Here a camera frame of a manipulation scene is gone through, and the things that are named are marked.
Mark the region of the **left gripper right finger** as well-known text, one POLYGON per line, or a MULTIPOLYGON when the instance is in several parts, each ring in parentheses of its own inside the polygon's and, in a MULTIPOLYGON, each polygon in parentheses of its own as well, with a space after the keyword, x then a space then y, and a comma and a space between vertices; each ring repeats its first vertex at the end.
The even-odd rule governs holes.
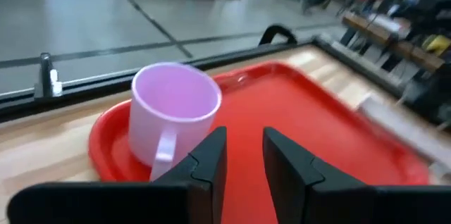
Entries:
POLYGON ((451 185, 367 185, 272 127, 263 158, 278 224, 451 224, 451 185))

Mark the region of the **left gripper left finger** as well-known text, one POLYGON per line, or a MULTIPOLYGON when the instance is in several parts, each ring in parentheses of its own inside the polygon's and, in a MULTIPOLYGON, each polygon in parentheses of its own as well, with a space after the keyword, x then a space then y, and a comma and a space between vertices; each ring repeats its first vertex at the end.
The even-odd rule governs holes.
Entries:
POLYGON ((227 130, 153 182, 45 182, 16 193, 10 224, 221 224, 227 130))

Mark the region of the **lilac plastic mug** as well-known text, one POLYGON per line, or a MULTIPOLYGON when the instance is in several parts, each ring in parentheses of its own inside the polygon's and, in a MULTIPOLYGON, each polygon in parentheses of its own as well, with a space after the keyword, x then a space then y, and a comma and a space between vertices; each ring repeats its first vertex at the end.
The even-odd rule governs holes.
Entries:
POLYGON ((142 68, 131 90, 128 145, 155 181, 208 135, 221 106, 221 90, 206 73, 181 63, 142 68))

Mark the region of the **red plastic tray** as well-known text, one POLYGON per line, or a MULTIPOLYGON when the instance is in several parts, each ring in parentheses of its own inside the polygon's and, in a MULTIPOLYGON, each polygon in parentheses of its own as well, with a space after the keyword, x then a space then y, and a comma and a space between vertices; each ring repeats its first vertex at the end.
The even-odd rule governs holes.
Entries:
MULTIPOLYGON (((227 130, 221 224, 276 224, 264 171, 266 127, 366 184, 429 182, 426 165, 413 151, 290 66, 262 63, 212 79, 222 102, 208 135, 218 127, 227 130)), ((130 102, 103 113, 89 135, 89 157, 103 181, 153 182, 150 167, 128 145, 130 102)))

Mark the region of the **wooden workbench with clutter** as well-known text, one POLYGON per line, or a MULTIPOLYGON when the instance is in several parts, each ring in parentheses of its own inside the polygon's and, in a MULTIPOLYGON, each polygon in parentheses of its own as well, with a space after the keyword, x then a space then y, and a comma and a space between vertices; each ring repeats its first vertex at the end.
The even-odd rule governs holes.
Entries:
POLYGON ((342 17, 342 23, 351 30, 364 35, 375 44, 388 47, 388 50, 402 58, 411 61, 431 73, 449 73, 451 74, 451 63, 427 53, 423 49, 414 46, 411 42, 399 40, 392 41, 394 34, 386 27, 382 27, 368 20, 367 18, 347 12, 342 17))

